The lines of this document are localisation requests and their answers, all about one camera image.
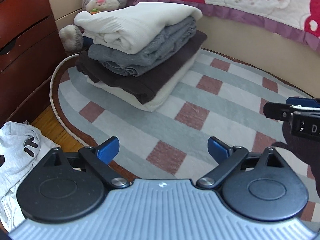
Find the cream white garment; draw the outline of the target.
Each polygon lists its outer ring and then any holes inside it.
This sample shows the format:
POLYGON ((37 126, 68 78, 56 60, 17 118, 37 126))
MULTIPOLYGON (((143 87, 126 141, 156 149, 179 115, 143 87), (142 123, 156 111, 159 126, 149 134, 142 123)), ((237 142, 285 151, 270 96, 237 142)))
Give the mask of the cream white garment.
POLYGON ((196 7, 178 3, 140 2, 124 9, 91 15, 78 13, 74 24, 84 29, 84 36, 93 43, 136 54, 145 48, 163 28, 187 17, 199 20, 202 12, 196 7))

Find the beige bed base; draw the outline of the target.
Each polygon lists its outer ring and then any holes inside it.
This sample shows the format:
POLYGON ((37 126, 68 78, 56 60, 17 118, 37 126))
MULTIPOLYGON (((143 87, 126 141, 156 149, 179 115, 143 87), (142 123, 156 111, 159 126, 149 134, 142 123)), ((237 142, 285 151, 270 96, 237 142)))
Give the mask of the beige bed base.
POLYGON ((264 70, 314 97, 319 97, 319 53, 263 28, 204 16, 198 29, 204 47, 264 70))

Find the checkered floor rug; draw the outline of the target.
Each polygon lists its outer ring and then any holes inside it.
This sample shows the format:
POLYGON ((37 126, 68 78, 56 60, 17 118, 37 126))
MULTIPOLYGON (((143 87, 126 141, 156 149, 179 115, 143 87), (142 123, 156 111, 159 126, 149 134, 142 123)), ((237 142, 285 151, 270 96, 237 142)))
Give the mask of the checkered floor rug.
POLYGON ((207 151, 211 136, 252 152, 285 142, 283 124, 266 118, 263 106, 305 96, 266 72, 204 50, 167 100, 146 112, 87 82, 75 62, 65 61, 54 77, 56 117, 85 145, 117 137, 115 163, 140 178, 198 179, 217 165, 207 151))

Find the pale blue crumpled cloth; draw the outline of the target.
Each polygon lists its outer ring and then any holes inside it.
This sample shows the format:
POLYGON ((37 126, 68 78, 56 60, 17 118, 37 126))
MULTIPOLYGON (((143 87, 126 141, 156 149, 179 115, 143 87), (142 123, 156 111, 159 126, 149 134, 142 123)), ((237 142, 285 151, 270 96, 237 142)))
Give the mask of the pale blue crumpled cloth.
POLYGON ((1 223, 8 232, 24 221, 18 187, 54 147, 59 145, 34 126, 9 121, 1 128, 1 223))

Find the dark brown folded cloth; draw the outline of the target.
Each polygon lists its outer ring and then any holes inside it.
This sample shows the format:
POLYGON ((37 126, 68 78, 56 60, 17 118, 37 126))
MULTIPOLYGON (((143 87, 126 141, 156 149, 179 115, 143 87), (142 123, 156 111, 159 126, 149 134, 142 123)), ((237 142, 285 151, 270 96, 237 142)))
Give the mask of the dark brown folded cloth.
POLYGON ((89 77, 93 83, 102 83, 129 93, 144 105, 152 101, 165 87, 176 86, 195 62, 196 54, 206 39, 205 33, 196 31, 174 55, 139 76, 116 74, 98 61, 90 59, 87 52, 80 53, 75 63, 76 70, 89 77))

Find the cream folded cloth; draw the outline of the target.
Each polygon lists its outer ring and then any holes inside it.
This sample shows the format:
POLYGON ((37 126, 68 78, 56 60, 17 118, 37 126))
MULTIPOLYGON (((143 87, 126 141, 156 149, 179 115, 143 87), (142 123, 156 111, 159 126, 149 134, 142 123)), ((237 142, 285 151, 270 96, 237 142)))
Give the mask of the cream folded cloth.
POLYGON ((87 82, 132 106, 153 112, 169 97, 175 86, 194 64, 201 50, 187 56, 184 52, 164 61, 139 77, 121 76, 107 70, 98 61, 86 57, 87 82))

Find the grey folded towel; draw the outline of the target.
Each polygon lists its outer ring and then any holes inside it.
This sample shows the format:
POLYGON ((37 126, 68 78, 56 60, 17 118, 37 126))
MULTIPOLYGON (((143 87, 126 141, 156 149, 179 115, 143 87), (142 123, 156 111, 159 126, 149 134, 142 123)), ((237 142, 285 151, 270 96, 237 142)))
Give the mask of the grey folded towel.
POLYGON ((115 74, 138 77, 176 54, 195 34, 196 20, 189 16, 175 25, 165 27, 136 54, 92 44, 88 49, 88 57, 115 74))

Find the red-brown wooden drawer cabinet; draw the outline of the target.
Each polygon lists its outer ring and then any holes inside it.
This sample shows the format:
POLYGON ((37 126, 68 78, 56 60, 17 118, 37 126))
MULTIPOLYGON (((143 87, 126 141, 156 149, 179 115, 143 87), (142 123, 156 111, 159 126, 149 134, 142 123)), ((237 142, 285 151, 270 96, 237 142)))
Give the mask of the red-brown wooden drawer cabinet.
POLYGON ((1 0, 1 124, 33 122, 66 57, 49 0, 1 0))

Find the beige nightstand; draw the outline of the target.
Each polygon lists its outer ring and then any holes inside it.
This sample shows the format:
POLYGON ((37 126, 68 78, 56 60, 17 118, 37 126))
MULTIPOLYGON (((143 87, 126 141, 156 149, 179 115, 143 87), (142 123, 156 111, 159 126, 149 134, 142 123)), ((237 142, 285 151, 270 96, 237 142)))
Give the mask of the beige nightstand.
POLYGON ((75 16, 82 10, 82 0, 49 0, 57 29, 73 24, 75 16))

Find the grey bunny plush toy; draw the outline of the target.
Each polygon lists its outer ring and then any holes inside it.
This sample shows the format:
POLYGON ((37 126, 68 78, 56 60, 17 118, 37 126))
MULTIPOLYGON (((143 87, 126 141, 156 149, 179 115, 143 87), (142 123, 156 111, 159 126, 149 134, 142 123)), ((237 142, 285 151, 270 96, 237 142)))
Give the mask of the grey bunny plush toy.
MULTIPOLYGON (((104 11, 123 9, 127 0, 82 0, 83 11, 91 15, 104 11)), ((59 37, 65 51, 75 53, 80 51, 84 45, 84 29, 76 24, 70 24, 59 31, 59 37)))

